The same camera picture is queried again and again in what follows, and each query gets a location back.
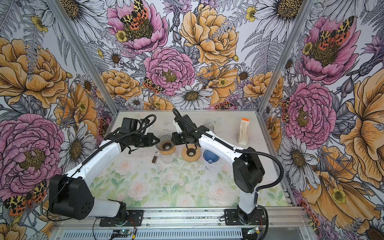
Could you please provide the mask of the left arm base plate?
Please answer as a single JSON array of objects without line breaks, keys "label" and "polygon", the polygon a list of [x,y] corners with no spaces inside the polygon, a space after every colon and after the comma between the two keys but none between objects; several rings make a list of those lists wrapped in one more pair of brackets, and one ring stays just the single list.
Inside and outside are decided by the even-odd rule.
[{"label": "left arm base plate", "polygon": [[143,220],[143,210],[119,211],[115,217],[101,218],[100,227],[140,227]]}]

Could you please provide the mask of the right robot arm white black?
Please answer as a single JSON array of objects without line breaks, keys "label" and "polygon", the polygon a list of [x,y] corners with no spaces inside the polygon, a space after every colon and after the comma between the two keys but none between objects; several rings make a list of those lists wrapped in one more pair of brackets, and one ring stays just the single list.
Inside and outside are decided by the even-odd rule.
[{"label": "right robot arm white black", "polygon": [[242,224],[249,225],[258,207],[260,183],[265,174],[258,154],[252,148],[242,149],[231,145],[205,126],[197,127],[188,115],[181,116],[176,109],[173,109],[173,113],[177,129],[172,133],[175,145],[194,145],[195,148],[208,150],[232,165],[233,179],[240,189],[238,219]]}]

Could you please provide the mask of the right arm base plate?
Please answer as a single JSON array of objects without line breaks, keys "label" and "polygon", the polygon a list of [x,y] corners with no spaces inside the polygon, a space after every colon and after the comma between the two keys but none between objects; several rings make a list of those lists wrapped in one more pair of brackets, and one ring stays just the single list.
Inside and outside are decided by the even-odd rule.
[{"label": "right arm base plate", "polygon": [[226,226],[265,226],[267,214],[261,208],[255,208],[250,214],[245,213],[240,208],[225,209],[221,220],[224,220]]}]

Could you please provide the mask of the grey glass dripper cone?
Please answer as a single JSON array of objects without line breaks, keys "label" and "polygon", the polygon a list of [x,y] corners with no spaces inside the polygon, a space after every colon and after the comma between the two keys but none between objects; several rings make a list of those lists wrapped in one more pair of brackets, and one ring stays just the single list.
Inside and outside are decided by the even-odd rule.
[{"label": "grey glass dripper cone", "polygon": [[174,148],[174,143],[172,141],[172,134],[165,133],[158,136],[160,142],[156,144],[156,148],[161,152],[169,152]]}]

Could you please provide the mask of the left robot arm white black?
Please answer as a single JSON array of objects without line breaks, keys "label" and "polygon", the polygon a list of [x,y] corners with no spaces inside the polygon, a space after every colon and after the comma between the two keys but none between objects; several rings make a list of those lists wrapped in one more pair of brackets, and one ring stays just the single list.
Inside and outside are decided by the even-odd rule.
[{"label": "left robot arm white black", "polygon": [[96,199],[90,186],[112,160],[128,149],[152,147],[159,139],[148,130],[157,117],[153,114],[138,120],[124,118],[122,126],[104,137],[80,164],[65,174],[55,175],[49,182],[49,207],[46,217],[59,215],[64,220],[83,220],[87,217],[109,218],[118,224],[128,220],[126,204],[121,201]]}]

